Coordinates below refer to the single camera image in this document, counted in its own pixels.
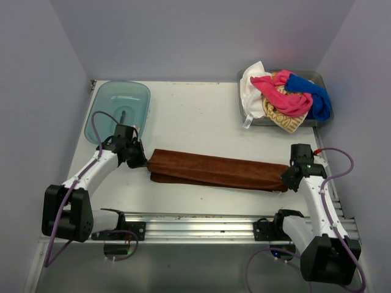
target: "pile of clothes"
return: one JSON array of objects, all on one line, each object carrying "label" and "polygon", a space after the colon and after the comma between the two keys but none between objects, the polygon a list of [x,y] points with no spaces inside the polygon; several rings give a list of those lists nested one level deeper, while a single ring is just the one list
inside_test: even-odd
[{"label": "pile of clothes", "polygon": [[326,121],[331,115],[324,88],[288,70],[268,73],[260,61],[243,73],[240,96],[247,115],[246,128],[253,119],[268,117],[293,133],[305,119]]}]

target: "white cloth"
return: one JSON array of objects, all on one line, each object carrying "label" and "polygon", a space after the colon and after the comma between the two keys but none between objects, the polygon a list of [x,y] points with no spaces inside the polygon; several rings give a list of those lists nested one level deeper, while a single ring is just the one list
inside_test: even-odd
[{"label": "white cloth", "polygon": [[260,78],[262,76],[271,76],[271,73],[265,72],[262,62],[251,65],[243,73],[240,80],[240,98],[242,100],[244,113],[247,115],[247,123],[243,127],[248,128],[253,118],[266,116],[262,106],[261,91],[254,87],[250,78]]}]

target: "gray plastic bin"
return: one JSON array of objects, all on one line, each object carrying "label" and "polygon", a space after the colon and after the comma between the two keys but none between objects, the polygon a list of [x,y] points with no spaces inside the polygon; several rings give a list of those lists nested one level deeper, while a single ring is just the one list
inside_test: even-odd
[{"label": "gray plastic bin", "polygon": [[[278,72],[278,71],[280,71],[280,70],[267,70],[267,72]],[[309,81],[312,81],[314,84],[326,89],[324,82],[323,82],[323,78],[319,73],[317,73],[315,71],[307,71],[307,70],[302,70],[302,71],[295,70],[292,72],[294,74],[296,74],[302,78],[308,79]],[[244,70],[241,70],[238,72],[238,97],[239,97],[240,114],[242,115],[242,119],[244,122],[246,120],[246,114],[244,113],[242,100],[240,98],[240,80],[243,77],[243,73],[244,73]],[[307,120],[304,120],[304,122],[302,123],[302,125],[300,125],[300,127],[315,127],[315,126],[323,125],[323,124],[331,121],[333,119],[333,117],[334,117],[334,113],[331,109],[330,118],[327,121],[317,121],[314,119],[307,119]],[[271,121],[270,118],[268,118],[268,117],[253,119],[251,122],[251,125],[253,125],[253,126],[278,126],[273,121]]]}]

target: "white table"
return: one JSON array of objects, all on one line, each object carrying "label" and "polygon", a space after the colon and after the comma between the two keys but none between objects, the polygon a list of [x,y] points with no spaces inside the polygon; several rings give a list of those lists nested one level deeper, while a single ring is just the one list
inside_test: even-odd
[{"label": "white table", "polygon": [[[96,92],[105,81],[98,81]],[[312,128],[289,134],[279,127],[242,128],[236,83],[141,82],[151,91],[142,141],[147,158],[155,148],[289,164],[290,145],[309,143],[316,149]],[[92,157],[96,145],[84,137],[84,127],[69,176]],[[146,168],[122,164],[92,197],[92,209],[174,214],[274,215],[295,209],[308,215],[304,199],[284,194],[150,181]]]}]

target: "pink cloth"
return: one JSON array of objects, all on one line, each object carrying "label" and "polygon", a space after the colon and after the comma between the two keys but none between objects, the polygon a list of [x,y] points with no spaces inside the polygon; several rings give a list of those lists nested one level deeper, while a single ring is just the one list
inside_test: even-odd
[{"label": "pink cloth", "polygon": [[312,95],[310,93],[303,93],[302,96],[297,93],[290,95],[280,93],[276,87],[285,85],[290,75],[290,71],[282,70],[276,74],[274,79],[271,79],[270,76],[262,76],[261,78],[250,78],[250,82],[280,113],[296,118],[311,109]]}]

